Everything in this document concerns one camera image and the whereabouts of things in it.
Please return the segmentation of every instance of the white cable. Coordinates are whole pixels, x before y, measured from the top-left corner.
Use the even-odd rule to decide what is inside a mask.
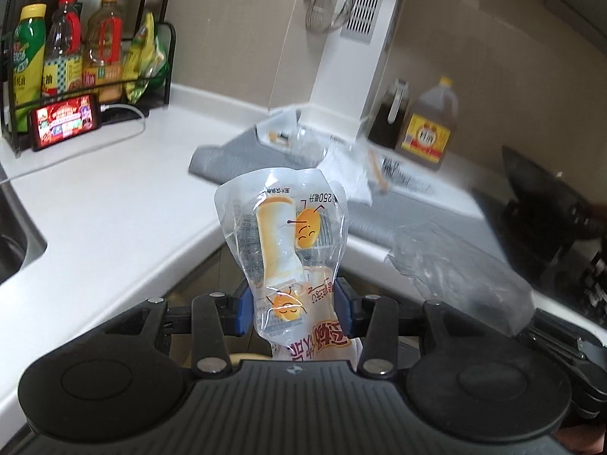
[[[140,131],[138,131],[136,133],[133,133],[133,135],[129,135],[129,136],[124,137],[124,138],[119,138],[119,139],[116,139],[116,140],[112,140],[111,142],[107,142],[107,144],[95,145],[95,147],[86,148],[84,150],[81,150],[81,152],[76,152],[74,154],[69,155],[68,157],[65,157],[63,159],[59,159],[58,161],[51,162],[50,164],[47,164],[45,166],[37,167],[35,169],[32,169],[31,171],[26,171],[25,173],[16,174],[13,177],[8,177],[8,178],[3,179],[2,181],[0,181],[0,185],[2,185],[4,183],[8,183],[9,181],[13,181],[15,179],[19,179],[21,177],[28,176],[29,174],[39,173],[40,171],[44,171],[45,169],[48,169],[50,167],[59,165],[59,164],[61,164],[63,162],[70,161],[71,159],[76,159],[76,158],[78,158],[80,156],[83,156],[85,154],[90,154],[91,152],[97,152],[98,150],[103,150],[106,147],[111,147],[112,145],[119,144],[120,142],[124,142],[126,140],[131,140],[132,138],[138,137],[139,135],[141,135],[142,133],[144,133],[146,131],[146,117],[145,117],[145,115],[138,108],[136,108],[134,106],[131,106],[130,104],[103,104],[101,106],[101,111],[102,112],[106,111],[108,109],[128,109],[130,111],[135,112],[143,120],[143,128]]]

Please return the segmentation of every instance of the clear plastic bag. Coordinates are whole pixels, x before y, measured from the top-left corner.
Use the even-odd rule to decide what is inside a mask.
[[[505,263],[434,222],[400,227],[389,253],[424,299],[439,299],[508,336],[533,316],[531,286]]]
[[[343,188],[318,169],[269,168],[217,189],[226,242],[255,297],[255,328],[274,358],[349,359],[333,281],[348,234]]]

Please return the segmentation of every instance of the kitchen counter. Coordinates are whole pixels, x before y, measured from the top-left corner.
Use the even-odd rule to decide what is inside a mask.
[[[16,387],[36,358],[146,298],[164,295],[223,244],[216,186],[187,173],[199,145],[220,145],[267,116],[225,97],[172,88],[171,106],[151,112],[142,134],[15,179],[29,216],[47,241],[43,255],[0,286],[0,447],[24,423]],[[16,159],[0,142],[8,177],[142,130],[140,121]],[[344,268],[421,300],[384,263],[388,250],[348,238]],[[605,331],[542,295],[536,305]]]

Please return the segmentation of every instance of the backsplash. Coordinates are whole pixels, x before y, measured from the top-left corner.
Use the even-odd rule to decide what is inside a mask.
[[[173,81],[269,108],[307,102],[326,36],[305,31],[304,0],[169,0]]]
[[[441,75],[459,97],[452,152],[502,172],[508,144],[607,201],[607,57],[543,0],[406,0],[379,97]]]

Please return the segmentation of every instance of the phone screen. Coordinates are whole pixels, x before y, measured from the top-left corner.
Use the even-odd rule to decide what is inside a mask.
[[[31,127],[34,129],[34,149],[48,147],[98,127],[94,96],[74,97],[33,110]]]

